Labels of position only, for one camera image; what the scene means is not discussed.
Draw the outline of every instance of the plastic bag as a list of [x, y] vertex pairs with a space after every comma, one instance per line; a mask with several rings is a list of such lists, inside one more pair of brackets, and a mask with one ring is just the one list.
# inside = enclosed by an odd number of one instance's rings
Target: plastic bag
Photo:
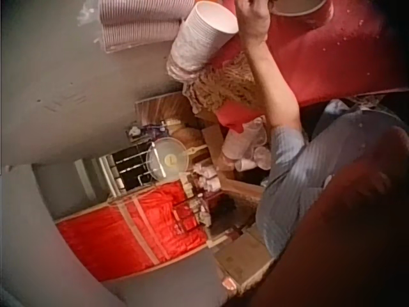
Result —
[[86, 0], [77, 17], [78, 26], [99, 20], [98, 0]]

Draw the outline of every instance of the blue striped shirt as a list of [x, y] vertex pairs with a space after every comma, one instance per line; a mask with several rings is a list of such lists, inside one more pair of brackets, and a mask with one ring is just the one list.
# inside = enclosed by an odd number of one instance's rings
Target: blue striped shirt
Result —
[[310, 143], [289, 127], [272, 131], [273, 164], [256, 222], [273, 258], [281, 254], [326, 180], [371, 150], [393, 126], [409, 133], [399, 118], [380, 111], [348, 109], [340, 100], [333, 100]]

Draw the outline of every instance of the hand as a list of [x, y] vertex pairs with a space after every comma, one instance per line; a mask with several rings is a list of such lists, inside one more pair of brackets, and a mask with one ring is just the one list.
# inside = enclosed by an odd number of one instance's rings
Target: hand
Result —
[[235, 0], [239, 34], [245, 49], [267, 40], [270, 27], [269, 0]]

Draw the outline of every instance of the red panel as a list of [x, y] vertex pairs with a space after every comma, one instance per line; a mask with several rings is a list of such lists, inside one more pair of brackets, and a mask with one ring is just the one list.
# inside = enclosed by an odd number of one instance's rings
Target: red panel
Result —
[[[178, 182], [139, 197], [139, 203], [170, 260], [206, 242], [201, 229], [184, 234], [176, 231], [172, 207], [184, 199], [185, 194]], [[135, 205], [127, 201], [126, 206], [157, 258], [161, 263], [166, 262]], [[117, 207], [104, 207], [58, 223], [57, 227], [78, 259], [99, 281], [135, 274], [154, 266]]]

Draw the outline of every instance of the cardboard box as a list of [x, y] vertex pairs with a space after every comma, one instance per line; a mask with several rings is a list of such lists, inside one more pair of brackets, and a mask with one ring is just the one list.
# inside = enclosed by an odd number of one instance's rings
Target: cardboard box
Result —
[[239, 291], [245, 291], [257, 283], [273, 262], [265, 245], [249, 233], [222, 248], [215, 258]]

